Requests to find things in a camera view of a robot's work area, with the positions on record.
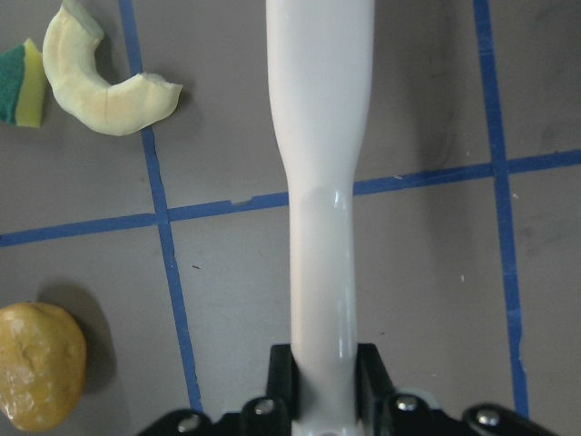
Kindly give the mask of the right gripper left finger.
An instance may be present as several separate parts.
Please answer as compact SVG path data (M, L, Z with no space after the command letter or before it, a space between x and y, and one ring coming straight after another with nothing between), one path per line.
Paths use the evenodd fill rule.
M240 411L213 422L200 411L181 409L164 414L142 435L290 435L297 416L297 367L288 344L271 347L265 393Z

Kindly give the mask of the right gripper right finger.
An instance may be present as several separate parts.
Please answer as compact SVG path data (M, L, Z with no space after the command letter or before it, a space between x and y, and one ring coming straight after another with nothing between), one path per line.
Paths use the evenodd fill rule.
M420 395L393 385L379 350L358 346L359 417L367 435L552 435L553 432L505 407L480 403L459 419L431 406Z

